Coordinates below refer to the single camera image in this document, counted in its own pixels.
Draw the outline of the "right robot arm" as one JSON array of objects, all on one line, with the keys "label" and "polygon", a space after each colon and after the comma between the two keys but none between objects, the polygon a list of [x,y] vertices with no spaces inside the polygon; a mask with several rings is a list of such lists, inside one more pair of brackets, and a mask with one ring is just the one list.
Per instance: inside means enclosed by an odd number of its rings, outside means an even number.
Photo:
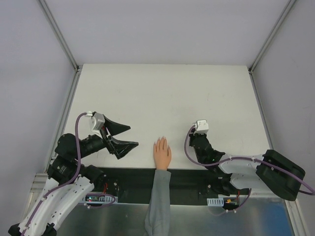
[{"label": "right robot arm", "polygon": [[215,150],[205,133],[188,132],[184,148],[192,147],[193,163],[220,176],[219,193],[233,194],[237,190],[271,191],[287,201],[295,201],[305,170],[273,149],[254,156],[233,156]]}]

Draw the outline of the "grey sleeved forearm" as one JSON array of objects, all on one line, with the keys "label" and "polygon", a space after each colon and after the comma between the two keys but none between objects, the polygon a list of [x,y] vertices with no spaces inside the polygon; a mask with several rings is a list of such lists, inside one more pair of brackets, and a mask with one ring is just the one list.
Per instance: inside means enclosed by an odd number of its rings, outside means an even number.
[{"label": "grey sleeved forearm", "polygon": [[170,229],[169,171],[155,170],[150,203],[144,221],[146,236],[167,236]]}]

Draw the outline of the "mannequin hand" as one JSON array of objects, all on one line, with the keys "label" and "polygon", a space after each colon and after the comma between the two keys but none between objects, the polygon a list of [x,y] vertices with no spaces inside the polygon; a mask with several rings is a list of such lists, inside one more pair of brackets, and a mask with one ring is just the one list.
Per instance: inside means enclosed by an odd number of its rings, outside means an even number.
[{"label": "mannequin hand", "polygon": [[153,146],[153,157],[157,170],[166,171],[170,165],[172,153],[165,137],[158,138]]}]

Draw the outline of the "left aluminium frame post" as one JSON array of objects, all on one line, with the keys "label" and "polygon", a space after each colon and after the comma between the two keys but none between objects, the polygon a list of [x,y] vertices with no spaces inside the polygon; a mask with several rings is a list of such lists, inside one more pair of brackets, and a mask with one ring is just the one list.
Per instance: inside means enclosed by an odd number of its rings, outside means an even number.
[{"label": "left aluminium frame post", "polygon": [[47,3],[46,0],[37,0],[36,1],[40,7],[40,9],[42,10],[48,24],[50,25],[55,38],[57,39],[61,49],[63,50],[64,54],[66,55],[69,63],[71,64],[72,68],[74,69],[75,72],[79,72],[80,73],[80,65],[77,63],[69,45],[66,42],[65,37],[63,36],[63,33]]}]

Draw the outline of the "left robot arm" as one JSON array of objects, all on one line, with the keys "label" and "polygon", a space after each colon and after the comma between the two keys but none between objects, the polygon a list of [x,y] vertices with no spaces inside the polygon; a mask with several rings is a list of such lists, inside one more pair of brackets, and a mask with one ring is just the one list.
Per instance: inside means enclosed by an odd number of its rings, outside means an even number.
[{"label": "left robot arm", "polygon": [[63,134],[58,139],[57,157],[48,167],[48,177],[35,205],[8,233],[55,236],[72,210],[92,191],[99,191],[107,184],[105,173],[94,165],[83,165],[82,158],[102,149],[117,159],[125,157],[139,144],[114,137],[130,129],[98,112],[81,113],[75,122],[75,133]]}]

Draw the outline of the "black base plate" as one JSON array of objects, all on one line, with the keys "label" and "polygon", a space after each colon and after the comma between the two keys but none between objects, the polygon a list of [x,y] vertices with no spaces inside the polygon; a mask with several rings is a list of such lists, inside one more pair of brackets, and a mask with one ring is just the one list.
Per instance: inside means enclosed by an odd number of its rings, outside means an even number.
[{"label": "black base plate", "polygon": [[102,168],[100,178],[83,202],[93,206],[116,201],[124,204],[148,204],[162,200],[171,205],[204,206],[207,199],[225,196],[232,199],[228,208],[239,205],[239,197],[249,189],[237,189],[229,176],[207,170],[155,170]]}]

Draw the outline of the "right aluminium frame post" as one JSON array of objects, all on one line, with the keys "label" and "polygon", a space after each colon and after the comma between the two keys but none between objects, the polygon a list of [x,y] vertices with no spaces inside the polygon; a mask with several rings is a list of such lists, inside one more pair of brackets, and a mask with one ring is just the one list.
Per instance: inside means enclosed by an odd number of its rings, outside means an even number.
[{"label": "right aluminium frame post", "polygon": [[253,63],[248,68],[249,74],[251,75],[255,69],[257,68],[258,64],[262,60],[264,54],[267,52],[268,48],[271,46],[273,40],[277,36],[279,30],[281,29],[282,25],[284,24],[285,20],[288,18],[290,12],[293,10],[295,5],[298,3],[298,0],[288,0],[285,4],[283,10],[281,11],[279,17],[275,21],[273,27],[271,28],[268,36],[264,40],[258,54],[256,55]]}]

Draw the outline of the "aluminium frame post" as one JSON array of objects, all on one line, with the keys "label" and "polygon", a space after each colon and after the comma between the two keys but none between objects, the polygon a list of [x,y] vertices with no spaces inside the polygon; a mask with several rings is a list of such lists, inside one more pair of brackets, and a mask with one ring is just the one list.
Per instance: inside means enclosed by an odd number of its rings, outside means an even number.
[{"label": "aluminium frame post", "polygon": [[257,68],[258,64],[262,60],[264,54],[267,52],[268,48],[271,46],[273,40],[277,36],[279,30],[281,29],[282,25],[284,24],[285,20],[288,18],[290,12],[293,10],[295,5],[298,3],[298,0],[288,0],[285,4],[283,10],[281,11],[279,17],[275,21],[273,27],[271,28],[268,36],[264,40],[258,54],[256,55],[253,63],[248,68],[249,74],[251,75],[255,69]]},{"label": "aluminium frame post", "polygon": [[63,33],[47,3],[46,0],[37,0],[36,1],[40,7],[40,9],[42,10],[48,24],[50,25],[55,38],[57,39],[61,49],[63,50],[64,54],[66,55],[69,63],[71,64],[72,68],[74,69],[75,72],[79,72],[80,73],[80,65],[77,63],[69,45],[66,42],[65,37],[63,36]]}]

